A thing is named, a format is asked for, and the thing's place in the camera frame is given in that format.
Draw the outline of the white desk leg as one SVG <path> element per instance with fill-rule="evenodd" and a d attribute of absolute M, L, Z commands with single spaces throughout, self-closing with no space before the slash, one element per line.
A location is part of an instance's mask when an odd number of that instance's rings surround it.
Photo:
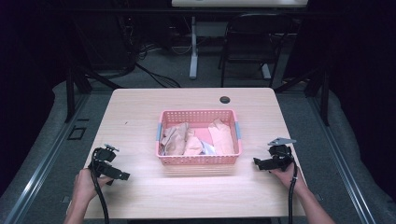
<path fill-rule="evenodd" d="M 190 64 L 190 79 L 197 78 L 198 66 L 198 52 L 197 52 L 197 37 L 196 37 L 196 21 L 191 18 L 191 64 Z"/>

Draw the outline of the black metal chair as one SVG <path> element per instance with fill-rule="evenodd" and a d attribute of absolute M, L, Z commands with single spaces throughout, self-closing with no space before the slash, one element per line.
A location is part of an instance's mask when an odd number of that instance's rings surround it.
<path fill-rule="evenodd" d="M 292 28 L 292 17 L 279 14 L 244 13 L 230 19 L 226 25 L 218 69 L 220 86 L 224 86 L 226 63 L 273 65 L 276 72 L 284 38 Z"/>

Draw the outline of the person's left hand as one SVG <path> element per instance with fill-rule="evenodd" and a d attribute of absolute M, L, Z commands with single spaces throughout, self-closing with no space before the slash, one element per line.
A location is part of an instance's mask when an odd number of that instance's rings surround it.
<path fill-rule="evenodd" d="M 72 202 L 88 204 L 96 195 L 91 170 L 88 168 L 81 169 L 75 177 Z"/>

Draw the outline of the small beige cloth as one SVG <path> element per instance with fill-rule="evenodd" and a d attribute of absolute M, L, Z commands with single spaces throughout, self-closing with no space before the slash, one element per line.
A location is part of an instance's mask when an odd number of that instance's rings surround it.
<path fill-rule="evenodd" d="M 185 156 L 199 155 L 203 152 L 203 145 L 200 139 L 195 135 L 193 129 L 188 129 L 185 137 Z"/>

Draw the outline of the aluminium floor rail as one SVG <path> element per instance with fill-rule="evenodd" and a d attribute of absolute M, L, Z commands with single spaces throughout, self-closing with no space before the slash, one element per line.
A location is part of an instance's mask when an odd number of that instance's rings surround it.
<path fill-rule="evenodd" d="M 64 120 L 58 97 L 21 169 L 0 197 L 0 224 L 62 224 L 75 175 L 89 154 L 95 117 L 91 96 L 77 99 L 76 114 Z"/>
<path fill-rule="evenodd" d="M 346 187 L 347 194 L 352 201 L 354 208 L 361 220 L 361 224 L 377 224 L 373 213 L 371 212 L 366 200 L 363 197 L 361 188 L 356 182 L 353 174 L 351 173 L 347 161 L 339 147 L 332 129 L 327 126 L 319 114 L 319 104 L 315 98 L 308 97 L 307 102 L 310 104 L 311 109 L 318 121 L 320 129 L 323 131 L 328 144 L 330 145 L 330 152 L 332 160 L 337 168 L 339 175 Z"/>

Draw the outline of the person's right hand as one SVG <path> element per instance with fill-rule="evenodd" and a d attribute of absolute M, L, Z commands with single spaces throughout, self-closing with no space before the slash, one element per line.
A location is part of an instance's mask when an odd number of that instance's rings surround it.
<path fill-rule="evenodd" d="M 298 196 L 303 195 L 308 190 L 308 187 L 302 178 L 300 169 L 295 168 L 293 163 L 290 164 L 285 171 L 274 169 L 270 170 L 269 173 L 275 175 L 286 188 L 289 188 L 291 186 L 291 182 L 295 181 L 294 191 Z"/>

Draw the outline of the long peach cloth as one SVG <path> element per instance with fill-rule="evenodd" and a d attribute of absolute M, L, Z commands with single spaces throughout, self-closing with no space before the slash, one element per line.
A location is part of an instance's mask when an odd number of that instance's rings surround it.
<path fill-rule="evenodd" d="M 212 143 L 218 155 L 234 154 L 231 129 L 220 119 L 213 120 L 208 125 Z"/>

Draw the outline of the crumpled tan cloth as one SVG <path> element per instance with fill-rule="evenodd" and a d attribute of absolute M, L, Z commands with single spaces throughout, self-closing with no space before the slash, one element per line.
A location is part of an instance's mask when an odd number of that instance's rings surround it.
<path fill-rule="evenodd" d="M 163 154 L 165 156 L 180 156 L 184 153 L 188 129 L 189 124 L 183 122 L 167 128 L 163 132 L 161 145 L 163 146 Z"/>

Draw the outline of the white and blue cloth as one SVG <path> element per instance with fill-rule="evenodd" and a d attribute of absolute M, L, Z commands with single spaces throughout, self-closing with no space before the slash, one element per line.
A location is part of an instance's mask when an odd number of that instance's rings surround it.
<path fill-rule="evenodd" d="M 216 149 L 205 141 L 201 142 L 204 155 L 216 155 Z"/>

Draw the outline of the black metal stand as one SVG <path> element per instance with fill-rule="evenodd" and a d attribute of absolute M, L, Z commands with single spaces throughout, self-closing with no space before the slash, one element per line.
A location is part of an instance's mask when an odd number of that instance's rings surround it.
<path fill-rule="evenodd" d="M 275 88 L 275 93 L 286 91 L 304 80 L 308 81 L 304 89 L 304 95 L 306 97 L 316 97 L 319 93 L 319 117 L 326 126 L 329 126 L 328 108 L 330 96 L 330 75 L 324 66 L 315 68 L 300 77 L 295 77 L 292 80 L 287 81 L 280 87 Z"/>
<path fill-rule="evenodd" d="M 88 78 L 93 78 L 112 90 L 121 89 L 121 86 L 100 76 L 96 72 L 83 67 L 72 67 L 66 75 L 66 102 L 67 102 L 67 116 L 65 122 L 69 122 L 76 113 L 75 104 L 75 89 L 78 89 L 82 94 L 90 94 L 92 86 Z"/>

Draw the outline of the pink plastic basket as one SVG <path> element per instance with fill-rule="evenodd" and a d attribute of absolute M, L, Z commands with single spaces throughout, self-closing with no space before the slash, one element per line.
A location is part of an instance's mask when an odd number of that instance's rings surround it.
<path fill-rule="evenodd" d="M 213 146 L 208 125 L 215 119 L 220 119 L 230 127 L 234 154 L 204 155 L 203 152 L 194 156 L 185 156 L 184 153 L 180 156 L 165 156 L 163 154 L 163 146 L 161 145 L 163 132 L 167 128 L 183 122 L 189 124 L 189 129 L 195 131 L 195 135 L 201 142 L 205 141 Z M 231 109 L 164 110 L 160 115 L 156 136 L 156 155 L 163 165 L 234 164 L 242 151 L 238 119 L 236 113 Z"/>

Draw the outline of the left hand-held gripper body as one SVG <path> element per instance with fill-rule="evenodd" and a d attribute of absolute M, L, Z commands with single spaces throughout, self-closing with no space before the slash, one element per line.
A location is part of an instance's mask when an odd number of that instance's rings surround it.
<path fill-rule="evenodd" d="M 109 144 L 96 148 L 92 153 L 92 160 L 89 165 L 91 172 L 94 175 L 102 175 L 102 165 L 110 164 L 116 158 L 116 151 L 117 149 Z"/>

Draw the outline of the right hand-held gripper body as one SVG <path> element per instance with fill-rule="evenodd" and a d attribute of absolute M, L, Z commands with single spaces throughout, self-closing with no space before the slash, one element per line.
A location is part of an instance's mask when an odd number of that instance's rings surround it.
<path fill-rule="evenodd" d="M 268 143 L 270 147 L 269 153 L 272 156 L 269 170 L 280 169 L 285 172 L 290 165 L 292 165 L 293 169 L 296 169 L 297 165 L 292 155 L 291 147 L 288 147 L 288 144 L 291 143 L 295 143 L 295 140 L 282 137 L 278 137 Z"/>

